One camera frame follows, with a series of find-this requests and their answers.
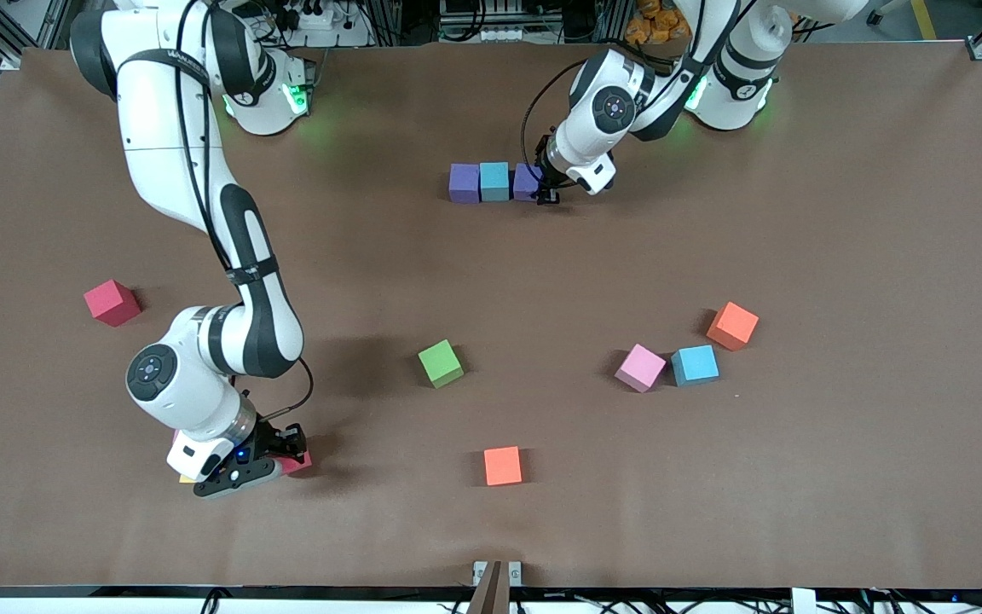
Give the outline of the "orange plastic bag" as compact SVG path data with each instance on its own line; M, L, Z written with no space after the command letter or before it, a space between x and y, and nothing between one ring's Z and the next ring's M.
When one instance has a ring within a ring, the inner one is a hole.
M622 38L631 45L659 45L690 35L692 25L677 0L633 0Z

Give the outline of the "orange foam cube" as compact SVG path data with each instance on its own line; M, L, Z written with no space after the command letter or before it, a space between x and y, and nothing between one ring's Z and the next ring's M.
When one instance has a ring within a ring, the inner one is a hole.
M487 486L523 482L521 450L518 446L486 449L482 455Z
M714 315L706 331L706 338L725 347L729 352L737 352L751 341L759 322L759 316L752 311L745 310L740 304L728 302Z

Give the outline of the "brown mount strut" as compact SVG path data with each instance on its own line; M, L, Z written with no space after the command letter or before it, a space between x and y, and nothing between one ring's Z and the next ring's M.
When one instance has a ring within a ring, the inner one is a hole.
M481 581L469 600L465 614L511 614L511 587L502 574L505 562L488 562Z

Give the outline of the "metal mount bracket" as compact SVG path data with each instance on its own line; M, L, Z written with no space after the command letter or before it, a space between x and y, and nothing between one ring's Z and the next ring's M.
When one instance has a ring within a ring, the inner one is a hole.
M523 587L523 565L521 562L506 562L501 567L502 574L507 576L511 588ZM488 562L486 560L479 560L479 562L472 564L472 587L478 586L487 568Z

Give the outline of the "white power strip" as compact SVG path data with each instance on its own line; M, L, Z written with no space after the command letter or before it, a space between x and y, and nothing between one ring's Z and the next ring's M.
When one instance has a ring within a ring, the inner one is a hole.
M308 30L324 32L343 28L348 15L338 0L290 0L288 10L293 17L288 17L292 30Z
M549 30L546 25L535 23L522 24L484 24L479 32L469 23L446 24L440 28L436 36L437 42L442 43L556 43L557 31Z

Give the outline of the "blue foam cube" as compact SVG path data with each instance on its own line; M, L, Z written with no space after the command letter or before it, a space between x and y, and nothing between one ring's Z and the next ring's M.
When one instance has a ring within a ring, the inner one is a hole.
M672 354L670 363L678 387L706 384L720 378L719 365L711 345L682 347Z
M507 162L481 162L479 165L479 194L481 202L510 201L510 165Z

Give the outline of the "green foam cube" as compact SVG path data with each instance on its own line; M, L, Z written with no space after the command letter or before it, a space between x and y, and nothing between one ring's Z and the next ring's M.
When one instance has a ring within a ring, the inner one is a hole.
M418 353L420 365L434 389L463 377L465 370L448 339L441 339L436 345L425 347Z

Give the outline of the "brown table cover sheet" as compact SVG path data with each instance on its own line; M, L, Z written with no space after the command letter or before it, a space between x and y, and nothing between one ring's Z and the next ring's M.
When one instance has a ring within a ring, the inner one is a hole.
M0 584L982 587L982 62L798 45L764 112L624 141L615 186L461 206L587 48L332 52L308 120L222 118L305 330L312 467L211 501L124 371L233 302L210 242L139 199L66 52L0 78ZM142 312L92 318L114 279ZM744 349L706 338L728 302ZM448 339L463 377L418 353ZM615 379L633 345L650 392ZM720 378L675 385L711 345ZM518 446L523 482L487 486Z

